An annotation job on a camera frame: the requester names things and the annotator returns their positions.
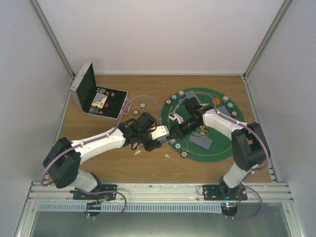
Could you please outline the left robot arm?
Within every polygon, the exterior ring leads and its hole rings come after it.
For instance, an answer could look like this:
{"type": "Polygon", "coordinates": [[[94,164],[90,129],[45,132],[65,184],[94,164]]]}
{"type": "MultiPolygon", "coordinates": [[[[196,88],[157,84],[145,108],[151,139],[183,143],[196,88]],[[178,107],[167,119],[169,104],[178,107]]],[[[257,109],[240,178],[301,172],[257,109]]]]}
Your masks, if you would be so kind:
{"type": "Polygon", "coordinates": [[[146,151],[162,146],[161,139],[168,136],[166,126],[158,125],[149,113],[138,119],[118,123],[110,130],[81,140],[60,138],[43,161],[45,173],[58,189],[68,186],[83,190],[90,199],[102,193],[101,182],[93,173],[80,169],[80,165],[101,153],[142,144],[146,151]]]}

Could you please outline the clear round button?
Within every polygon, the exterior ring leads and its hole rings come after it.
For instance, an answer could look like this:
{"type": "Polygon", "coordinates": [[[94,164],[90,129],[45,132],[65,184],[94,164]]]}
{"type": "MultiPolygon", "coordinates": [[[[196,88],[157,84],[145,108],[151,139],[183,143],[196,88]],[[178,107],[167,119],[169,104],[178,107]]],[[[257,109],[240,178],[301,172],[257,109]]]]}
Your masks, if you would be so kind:
{"type": "Polygon", "coordinates": [[[184,141],[182,143],[182,149],[183,151],[191,152],[194,149],[193,143],[191,143],[190,141],[184,141]]]}

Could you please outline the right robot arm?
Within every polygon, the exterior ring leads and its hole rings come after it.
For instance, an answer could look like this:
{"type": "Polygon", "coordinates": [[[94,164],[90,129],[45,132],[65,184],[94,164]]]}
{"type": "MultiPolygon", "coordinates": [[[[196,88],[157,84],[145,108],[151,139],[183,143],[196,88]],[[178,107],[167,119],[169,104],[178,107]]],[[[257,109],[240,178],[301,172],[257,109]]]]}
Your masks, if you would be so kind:
{"type": "Polygon", "coordinates": [[[241,189],[242,182],[254,170],[264,169],[261,164],[267,165],[271,156],[270,148],[263,134],[260,124],[245,123],[231,118],[220,112],[215,105],[202,106],[196,98],[184,97],[180,103],[189,114],[189,118],[183,118],[176,113],[179,104],[168,115],[175,121],[169,132],[170,139],[180,139],[189,135],[196,128],[205,125],[213,128],[230,139],[234,163],[230,170],[220,178],[218,185],[219,196],[230,200],[241,189]]]}

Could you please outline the orange big blind button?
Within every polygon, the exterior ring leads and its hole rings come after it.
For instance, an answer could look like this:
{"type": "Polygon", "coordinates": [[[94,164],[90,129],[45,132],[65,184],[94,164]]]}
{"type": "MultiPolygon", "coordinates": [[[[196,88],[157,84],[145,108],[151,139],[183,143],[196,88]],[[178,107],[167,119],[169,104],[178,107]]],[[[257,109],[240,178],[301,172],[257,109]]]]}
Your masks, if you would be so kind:
{"type": "Polygon", "coordinates": [[[216,105],[219,105],[221,103],[220,99],[218,99],[218,98],[215,98],[214,101],[215,101],[216,105]]]}

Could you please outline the card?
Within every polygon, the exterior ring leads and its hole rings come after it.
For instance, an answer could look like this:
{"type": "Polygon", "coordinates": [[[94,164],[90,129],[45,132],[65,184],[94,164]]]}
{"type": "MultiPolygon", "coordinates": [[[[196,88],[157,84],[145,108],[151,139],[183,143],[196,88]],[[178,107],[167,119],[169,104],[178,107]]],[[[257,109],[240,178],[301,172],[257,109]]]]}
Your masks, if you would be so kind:
{"type": "Polygon", "coordinates": [[[197,145],[201,144],[201,138],[199,136],[191,135],[189,140],[197,145]]]}
{"type": "Polygon", "coordinates": [[[206,137],[206,136],[201,136],[201,137],[197,138],[197,144],[200,147],[202,147],[202,148],[204,148],[206,150],[210,149],[210,146],[212,145],[212,142],[213,141],[211,139],[209,139],[208,137],[206,137]]]}
{"type": "Polygon", "coordinates": [[[193,90],[185,92],[187,98],[195,97],[195,92],[193,90]]]}
{"type": "Polygon", "coordinates": [[[228,111],[228,109],[225,106],[217,107],[217,110],[219,112],[225,114],[226,116],[230,116],[230,112],[228,111]]]}

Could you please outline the hundred chips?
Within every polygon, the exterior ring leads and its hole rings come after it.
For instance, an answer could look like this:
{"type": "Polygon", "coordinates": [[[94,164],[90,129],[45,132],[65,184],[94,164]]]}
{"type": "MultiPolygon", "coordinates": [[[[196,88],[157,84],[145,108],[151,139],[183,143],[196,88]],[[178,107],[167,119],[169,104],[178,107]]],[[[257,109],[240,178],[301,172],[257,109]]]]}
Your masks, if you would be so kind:
{"type": "Polygon", "coordinates": [[[166,99],[165,101],[165,105],[170,106],[172,104],[172,101],[170,99],[166,99]]]}
{"type": "Polygon", "coordinates": [[[236,111],[231,111],[230,115],[232,118],[235,118],[237,116],[237,112],[236,111]]]}
{"type": "Polygon", "coordinates": [[[183,152],[181,153],[181,157],[182,157],[182,158],[187,158],[187,157],[188,157],[188,153],[185,152],[185,151],[183,151],[183,152]]]}

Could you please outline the blue playing card deck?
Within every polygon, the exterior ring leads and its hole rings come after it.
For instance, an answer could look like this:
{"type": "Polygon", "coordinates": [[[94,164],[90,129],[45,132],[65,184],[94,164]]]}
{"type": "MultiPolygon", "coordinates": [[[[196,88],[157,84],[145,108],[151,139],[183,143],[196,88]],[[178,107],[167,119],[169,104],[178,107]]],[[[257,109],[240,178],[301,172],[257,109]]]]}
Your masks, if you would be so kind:
{"type": "Polygon", "coordinates": [[[161,144],[165,144],[165,143],[168,143],[169,142],[169,139],[167,139],[167,138],[159,138],[159,139],[157,139],[157,141],[158,142],[160,142],[161,144]]]}

